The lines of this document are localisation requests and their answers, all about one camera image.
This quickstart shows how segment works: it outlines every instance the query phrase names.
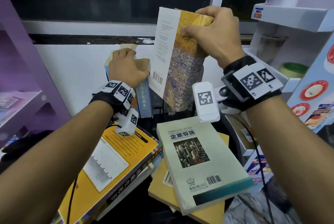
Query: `stack of books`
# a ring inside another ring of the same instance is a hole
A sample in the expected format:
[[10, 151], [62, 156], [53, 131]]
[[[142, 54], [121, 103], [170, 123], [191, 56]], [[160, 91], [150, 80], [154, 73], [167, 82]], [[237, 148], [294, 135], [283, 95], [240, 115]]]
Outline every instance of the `stack of books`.
[[158, 124], [157, 133], [164, 159], [149, 195], [201, 223], [222, 223], [224, 200], [254, 186], [228, 136], [197, 117]]
[[[150, 163], [161, 152], [161, 143], [139, 126], [127, 137], [116, 134], [115, 128], [104, 131], [78, 175], [68, 224], [88, 224], [102, 218], [154, 171]], [[66, 222], [73, 185], [54, 223]]]

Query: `desk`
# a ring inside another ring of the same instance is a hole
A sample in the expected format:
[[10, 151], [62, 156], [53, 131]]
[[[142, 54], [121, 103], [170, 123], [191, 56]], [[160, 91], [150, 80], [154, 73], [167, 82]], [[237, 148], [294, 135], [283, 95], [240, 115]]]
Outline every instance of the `desk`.
[[[173, 116], [168, 116], [168, 114], [155, 114], [153, 118], [140, 118], [138, 120], [138, 125], [151, 133], [154, 137], [158, 138], [156, 130], [157, 123], [183, 119], [190, 116], [191, 113], [188, 111], [177, 112]], [[229, 149], [241, 163], [243, 157], [241, 154], [239, 139], [227, 118], [222, 116], [219, 122], [214, 122], [212, 125], [218, 132], [229, 135]], [[152, 178], [149, 176], [100, 221], [94, 221], [93, 223], [110, 224], [116, 222], [122, 217], [124, 218], [124, 222], [132, 224], [198, 224], [198, 222], [194, 219], [188, 216], [182, 216], [180, 212], [172, 213], [169, 206], [153, 199], [152, 197], [149, 197], [147, 190], [151, 181]], [[233, 198], [225, 201], [225, 211], [228, 209], [232, 200]]]

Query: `window frame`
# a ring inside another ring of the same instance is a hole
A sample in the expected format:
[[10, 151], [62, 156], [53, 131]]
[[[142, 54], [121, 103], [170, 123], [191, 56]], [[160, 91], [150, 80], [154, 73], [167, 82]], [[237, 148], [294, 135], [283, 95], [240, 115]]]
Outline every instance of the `window frame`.
[[[210, 0], [210, 5], [221, 6], [222, 0]], [[23, 26], [29, 34], [49, 35], [100, 35], [154, 37], [156, 24], [117, 23], [117, 22], [76, 22], [76, 21], [39, 21], [23, 20]], [[252, 35], [257, 22], [240, 21], [240, 34]]]

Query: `white book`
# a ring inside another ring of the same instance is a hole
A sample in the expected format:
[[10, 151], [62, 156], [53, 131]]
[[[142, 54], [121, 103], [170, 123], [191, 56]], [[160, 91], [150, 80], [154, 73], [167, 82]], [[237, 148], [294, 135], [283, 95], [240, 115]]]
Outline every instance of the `white book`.
[[128, 196], [130, 192], [132, 192], [138, 185], [140, 185], [149, 175], [151, 175], [154, 170], [154, 165], [150, 163], [142, 172], [140, 172], [140, 174], [132, 181], [132, 183], [129, 184], [128, 187], [125, 188], [123, 192], [121, 192], [121, 194], [119, 194], [119, 196], [95, 218], [95, 220], [99, 221], [100, 219], [102, 219], [102, 217], [104, 217], [120, 201]]
[[185, 118], [158, 124], [157, 133], [183, 215], [254, 186], [210, 123]]

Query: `left hand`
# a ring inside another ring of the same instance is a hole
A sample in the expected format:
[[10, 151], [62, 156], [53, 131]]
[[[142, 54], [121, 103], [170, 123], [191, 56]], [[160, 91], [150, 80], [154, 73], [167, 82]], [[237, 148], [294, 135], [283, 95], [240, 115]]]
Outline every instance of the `left hand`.
[[140, 71], [135, 65], [136, 52], [130, 48], [123, 48], [113, 52], [113, 59], [109, 63], [109, 80], [118, 80], [126, 83], [131, 88], [136, 88], [145, 80], [149, 71]]

